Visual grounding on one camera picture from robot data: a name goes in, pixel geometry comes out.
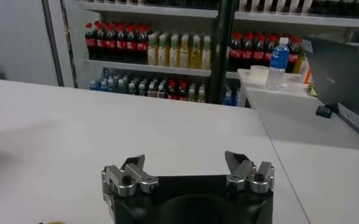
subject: bottle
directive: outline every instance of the bottle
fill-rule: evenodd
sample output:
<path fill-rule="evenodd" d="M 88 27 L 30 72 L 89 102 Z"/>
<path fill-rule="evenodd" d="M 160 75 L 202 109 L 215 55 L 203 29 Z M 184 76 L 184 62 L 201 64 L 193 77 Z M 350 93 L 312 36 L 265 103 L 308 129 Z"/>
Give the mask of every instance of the bottle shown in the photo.
<path fill-rule="evenodd" d="M 176 100 L 176 87 L 175 87 L 175 81 L 170 80 L 168 84 L 168 90 L 167 90 L 167 98 L 171 100 Z"/>
<path fill-rule="evenodd" d="M 107 81 L 108 84 L 107 84 L 107 91 L 108 92 L 111 92 L 111 93 L 114 93 L 115 92 L 115 87 L 114 87 L 114 81 L 112 78 L 109 78 L 109 80 Z"/>
<path fill-rule="evenodd" d="M 90 81 L 90 90 L 98 90 L 95 80 Z"/>
<path fill-rule="evenodd" d="M 274 35 L 271 35 L 269 37 L 268 44 L 265 46 L 265 56 L 264 56 L 264 66 L 269 66 L 272 56 L 272 50 L 274 50 L 275 46 L 277 45 L 277 37 Z"/>
<path fill-rule="evenodd" d="M 124 86 L 124 80 L 123 79 L 118 80 L 117 93 L 125 93 L 125 86 Z"/>
<path fill-rule="evenodd" d="M 166 66 L 166 35 L 159 36 L 158 65 Z"/>
<path fill-rule="evenodd" d="M 148 64 L 157 65 L 157 46 L 156 46 L 156 36 L 151 34 L 148 36 L 149 46 L 148 46 Z"/>
<path fill-rule="evenodd" d="M 187 34 L 183 35 L 180 39 L 180 58 L 179 58 L 179 66 L 181 68 L 189 68 L 189 36 Z"/>
<path fill-rule="evenodd" d="M 158 98 L 166 98 L 166 91 L 164 89 L 164 84 L 160 84 L 158 87 L 158 93 L 157 93 L 157 97 Z"/>
<path fill-rule="evenodd" d="M 205 89 L 199 88 L 197 102 L 205 103 Z"/>
<path fill-rule="evenodd" d="M 181 81 L 179 83 L 178 99 L 179 100 L 184 100 L 184 101 L 188 100 L 186 82 L 184 82 L 184 81 Z"/>
<path fill-rule="evenodd" d="M 106 59 L 106 37 L 102 27 L 102 23 L 98 24 L 98 32 L 96 34 L 97 58 Z"/>
<path fill-rule="evenodd" d="M 210 36 L 204 37 L 204 48 L 202 49 L 202 69 L 210 70 Z"/>
<path fill-rule="evenodd" d="M 265 54 L 265 36 L 260 35 L 257 45 L 254 47 L 252 55 L 252 65 L 263 65 L 263 56 Z"/>
<path fill-rule="evenodd" d="M 137 35 L 137 57 L 142 63 L 148 60 L 148 36 L 144 26 L 140 27 Z"/>
<path fill-rule="evenodd" d="M 289 45 L 289 52 L 290 54 L 289 54 L 288 66 L 286 67 L 286 72 L 292 73 L 300 54 L 300 39 L 296 37 L 292 38 L 292 44 Z"/>
<path fill-rule="evenodd" d="M 102 92 L 107 92 L 107 84 L 105 80 L 101 81 L 101 86 L 99 87 L 99 90 Z"/>
<path fill-rule="evenodd" d="M 156 98 L 156 90 L 155 90 L 155 86 L 153 83 L 149 84 L 148 96 Z"/>
<path fill-rule="evenodd" d="M 289 49 L 287 44 L 289 39 L 281 37 L 279 39 L 279 45 L 274 48 L 270 61 L 269 75 L 266 81 L 266 87 L 268 89 L 276 89 L 280 86 L 283 75 L 285 74 L 285 68 L 288 65 Z"/>
<path fill-rule="evenodd" d="M 254 35 L 248 33 L 241 47 L 241 68 L 250 69 L 253 51 Z"/>
<path fill-rule="evenodd" d="M 116 55 L 117 41 L 113 26 L 109 24 L 106 27 L 106 48 L 107 48 L 107 59 L 114 60 Z"/>
<path fill-rule="evenodd" d="M 169 50 L 169 65 L 170 67 L 179 66 L 179 49 L 178 49 L 179 35 L 176 33 L 171 37 L 171 48 Z"/>
<path fill-rule="evenodd" d="M 143 82 L 138 85 L 138 95 L 147 96 L 147 94 L 145 93 L 145 84 Z"/>
<path fill-rule="evenodd" d="M 191 58 L 190 58 L 190 67 L 193 69 L 201 68 L 200 42 L 201 42 L 201 39 L 199 38 L 199 35 L 194 35 L 193 47 L 191 48 Z"/>
<path fill-rule="evenodd" d="M 241 34 L 234 32 L 230 40 L 229 67 L 236 71 L 240 68 L 241 62 Z"/>
<path fill-rule="evenodd" d="M 93 27 L 92 23 L 86 24 L 87 31 L 85 34 L 85 40 L 86 40 L 89 58 L 95 59 L 96 58 L 96 40 L 95 40 L 95 36 L 93 35 L 92 27 Z"/>
<path fill-rule="evenodd" d="M 133 26 L 128 27 L 128 32 L 126 35 L 126 49 L 127 49 L 127 60 L 135 61 L 136 51 L 137 51 L 137 43 L 136 43 L 136 36 L 135 36 Z"/>
<path fill-rule="evenodd" d="M 126 52 L 127 52 L 127 43 L 124 33 L 124 27 L 122 25 L 119 25 L 118 33 L 117 33 L 117 59 L 120 61 L 125 61 Z"/>

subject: laptop lid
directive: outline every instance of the laptop lid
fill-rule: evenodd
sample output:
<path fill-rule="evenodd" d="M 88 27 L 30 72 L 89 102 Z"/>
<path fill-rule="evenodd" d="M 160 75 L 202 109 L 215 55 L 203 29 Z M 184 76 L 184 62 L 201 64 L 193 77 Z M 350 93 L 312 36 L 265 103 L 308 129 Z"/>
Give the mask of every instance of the laptop lid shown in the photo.
<path fill-rule="evenodd" d="M 304 49 L 319 99 L 359 133 L 359 48 L 306 37 Z"/>

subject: store shelf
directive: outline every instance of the store shelf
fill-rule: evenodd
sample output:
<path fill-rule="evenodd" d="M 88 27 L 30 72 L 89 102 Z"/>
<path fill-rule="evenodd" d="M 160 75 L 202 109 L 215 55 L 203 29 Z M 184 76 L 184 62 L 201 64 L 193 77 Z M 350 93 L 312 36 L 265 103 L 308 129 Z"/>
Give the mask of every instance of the store shelf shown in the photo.
<path fill-rule="evenodd" d="M 185 9 L 175 7 L 156 7 L 142 5 L 122 5 L 99 2 L 80 2 L 80 6 L 86 10 L 95 12 L 127 12 L 144 13 L 154 15 L 190 16 L 203 18 L 216 18 L 217 10 Z"/>
<path fill-rule="evenodd" d="M 314 16 L 314 15 L 304 16 L 304 15 L 290 15 L 290 14 L 236 12 L 235 19 L 246 20 L 246 21 L 263 21 L 270 23 L 291 23 L 291 24 L 306 24 L 306 25 L 315 25 L 315 26 L 359 28 L 359 19 L 324 17 L 324 16 Z"/>
<path fill-rule="evenodd" d="M 197 76 L 197 77 L 209 77 L 211 74 L 211 71 L 209 70 L 172 68 L 172 67 L 164 67 L 164 66 L 141 65 L 141 64 L 133 64 L 133 63 L 112 62 L 112 61 L 84 60 L 84 63 L 94 64 L 95 66 L 102 66 L 105 68 L 116 68 L 116 69 L 144 71 L 144 72 L 159 72 L 159 73 L 188 75 L 188 76 Z"/>

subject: beverage display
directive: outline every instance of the beverage display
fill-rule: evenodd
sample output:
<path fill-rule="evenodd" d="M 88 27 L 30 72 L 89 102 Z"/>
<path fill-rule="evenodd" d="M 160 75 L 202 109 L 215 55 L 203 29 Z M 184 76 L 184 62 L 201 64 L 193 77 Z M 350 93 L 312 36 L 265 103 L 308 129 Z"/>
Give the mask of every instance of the beverage display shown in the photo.
<path fill-rule="evenodd" d="M 285 69 L 288 66 L 289 48 L 287 44 L 289 38 L 281 37 L 279 45 L 274 48 L 270 61 L 269 75 L 266 81 L 266 87 L 269 89 L 276 89 L 282 84 Z"/>
<path fill-rule="evenodd" d="M 85 41 L 91 60 L 210 70 L 209 35 L 201 38 L 198 34 L 153 32 L 149 24 L 116 21 L 96 21 L 96 26 L 95 33 L 91 23 L 86 25 Z"/>
<path fill-rule="evenodd" d="M 279 36 L 276 33 L 245 32 L 242 38 L 239 32 L 233 32 L 228 70 L 235 72 L 240 68 L 250 69 L 252 65 L 269 66 L 272 52 L 278 45 Z M 288 34 L 282 36 L 289 37 L 288 47 L 291 55 L 286 72 L 292 73 L 298 55 L 302 52 L 301 39 Z"/>
<path fill-rule="evenodd" d="M 237 10 L 359 17 L 359 0 L 239 0 Z"/>

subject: white table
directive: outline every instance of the white table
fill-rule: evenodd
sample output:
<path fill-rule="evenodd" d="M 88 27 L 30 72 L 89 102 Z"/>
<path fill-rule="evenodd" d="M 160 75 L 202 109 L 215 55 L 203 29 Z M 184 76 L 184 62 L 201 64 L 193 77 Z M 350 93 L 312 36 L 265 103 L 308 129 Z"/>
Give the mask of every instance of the white table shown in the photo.
<path fill-rule="evenodd" d="M 245 72 L 242 80 L 248 79 Z M 359 223 L 359 134 L 301 91 L 242 89 L 265 126 L 310 223 Z"/>
<path fill-rule="evenodd" d="M 225 174 L 225 150 L 273 163 L 274 223 L 308 223 L 252 110 L 0 81 L 0 223 L 111 223 L 104 166 Z"/>

